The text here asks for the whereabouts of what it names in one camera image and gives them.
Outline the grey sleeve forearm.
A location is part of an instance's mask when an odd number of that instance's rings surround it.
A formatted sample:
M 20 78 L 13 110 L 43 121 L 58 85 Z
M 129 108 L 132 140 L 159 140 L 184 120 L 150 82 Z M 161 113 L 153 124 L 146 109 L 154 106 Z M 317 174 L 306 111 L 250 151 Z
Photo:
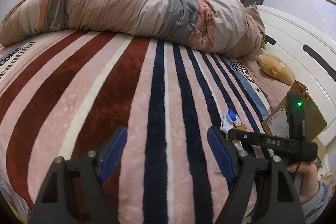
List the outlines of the grey sleeve forearm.
M 311 224 L 322 214 L 332 198 L 332 187 L 327 181 L 319 181 L 317 194 L 308 202 L 302 204 L 305 223 Z

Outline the person's right hand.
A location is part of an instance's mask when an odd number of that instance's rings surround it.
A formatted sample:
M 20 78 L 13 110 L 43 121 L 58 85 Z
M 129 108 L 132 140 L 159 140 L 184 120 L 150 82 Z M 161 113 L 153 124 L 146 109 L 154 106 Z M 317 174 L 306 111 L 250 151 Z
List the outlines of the person's right hand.
M 317 177 L 317 167 L 313 162 L 298 162 L 287 167 L 290 173 L 299 173 L 302 176 L 301 187 L 299 190 L 299 200 L 301 203 L 310 201 L 319 191 Z

